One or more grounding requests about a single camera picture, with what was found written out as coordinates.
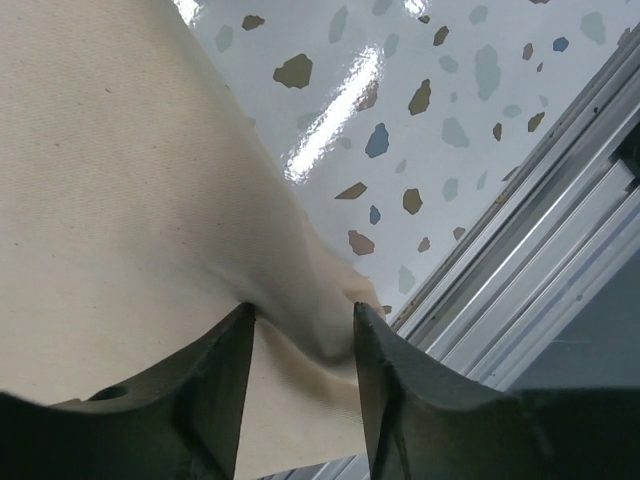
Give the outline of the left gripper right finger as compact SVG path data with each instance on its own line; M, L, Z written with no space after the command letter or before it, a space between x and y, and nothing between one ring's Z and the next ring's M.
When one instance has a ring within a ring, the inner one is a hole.
M373 479L636 479L636 388L503 393L354 306L361 412Z

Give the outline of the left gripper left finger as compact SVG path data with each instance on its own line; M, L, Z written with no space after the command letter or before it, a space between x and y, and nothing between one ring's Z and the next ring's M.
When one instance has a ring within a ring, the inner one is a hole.
M242 304L193 343L86 400L1 396L4 479L231 479L253 352Z

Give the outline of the beige cloth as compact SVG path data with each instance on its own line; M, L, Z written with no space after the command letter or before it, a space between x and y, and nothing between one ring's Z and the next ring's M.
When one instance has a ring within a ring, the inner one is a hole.
M236 475L365 449L330 252L169 1L1 5L1 387L53 404L258 311Z

